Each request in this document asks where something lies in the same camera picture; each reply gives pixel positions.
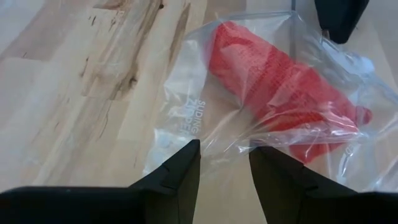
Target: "black plastic part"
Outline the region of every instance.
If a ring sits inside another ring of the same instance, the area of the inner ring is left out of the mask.
[[[398,194],[359,194],[272,147],[249,160],[268,224],[398,223]]]
[[[315,0],[321,28],[337,44],[348,41],[369,0]]]
[[[128,188],[23,187],[0,194],[1,223],[192,223],[200,142]]]

